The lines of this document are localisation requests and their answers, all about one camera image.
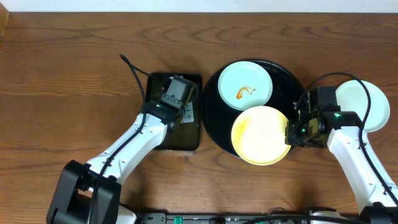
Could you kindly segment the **yellow plate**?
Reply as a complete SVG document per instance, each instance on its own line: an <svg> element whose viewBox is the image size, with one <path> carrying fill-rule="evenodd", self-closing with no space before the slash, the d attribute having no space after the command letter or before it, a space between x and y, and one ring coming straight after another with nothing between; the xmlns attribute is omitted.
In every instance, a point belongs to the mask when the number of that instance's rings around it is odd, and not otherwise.
<svg viewBox="0 0 398 224"><path fill-rule="evenodd" d="M291 149L285 143L288 119L279 110L256 106L242 112L233 123L233 149L244 161L269 166L283 159Z"/></svg>

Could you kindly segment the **light blue plate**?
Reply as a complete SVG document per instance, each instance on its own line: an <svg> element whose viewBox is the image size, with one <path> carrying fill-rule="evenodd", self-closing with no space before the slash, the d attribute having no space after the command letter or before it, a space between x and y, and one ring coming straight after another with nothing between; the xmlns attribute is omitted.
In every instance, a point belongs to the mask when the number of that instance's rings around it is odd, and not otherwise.
<svg viewBox="0 0 398 224"><path fill-rule="evenodd" d="M365 122L367 133L381 129L390 116L390 105L385 94L372 83L362 81L371 98L371 108ZM337 103L342 111L353 111L361 120L364 119L368 107L368 98L362 85L356 80L341 84L336 90Z"/></svg>
<svg viewBox="0 0 398 224"><path fill-rule="evenodd" d="M265 105L273 91L269 73L260 65L238 61L228 65L218 78L221 99L231 108L244 111Z"/></svg>

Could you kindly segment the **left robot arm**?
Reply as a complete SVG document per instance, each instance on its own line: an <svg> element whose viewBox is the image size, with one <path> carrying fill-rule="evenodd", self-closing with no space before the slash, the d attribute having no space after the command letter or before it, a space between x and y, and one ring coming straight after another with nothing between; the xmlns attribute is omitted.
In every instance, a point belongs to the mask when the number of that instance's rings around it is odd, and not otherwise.
<svg viewBox="0 0 398 224"><path fill-rule="evenodd" d="M130 173L168 135L198 141L202 78L198 74L153 73L142 88L143 105L131 127L85 164L70 161L60 174L47 223L137 223L137 214L120 204Z"/></svg>

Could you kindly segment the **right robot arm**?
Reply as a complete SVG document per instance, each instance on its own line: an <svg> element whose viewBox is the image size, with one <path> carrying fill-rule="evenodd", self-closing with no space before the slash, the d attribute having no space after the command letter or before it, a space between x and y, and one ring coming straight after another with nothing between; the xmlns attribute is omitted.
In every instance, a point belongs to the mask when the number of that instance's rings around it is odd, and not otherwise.
<svg viewBox="0 0 398 224"><path fill-rule="evenodd" d="M294 104L285 142L293 147L328 148L336 157L354 192L359 221L397 223L397 186L375 155L363 122L352 111L341 111L335 88L307 90Z"/></svg>

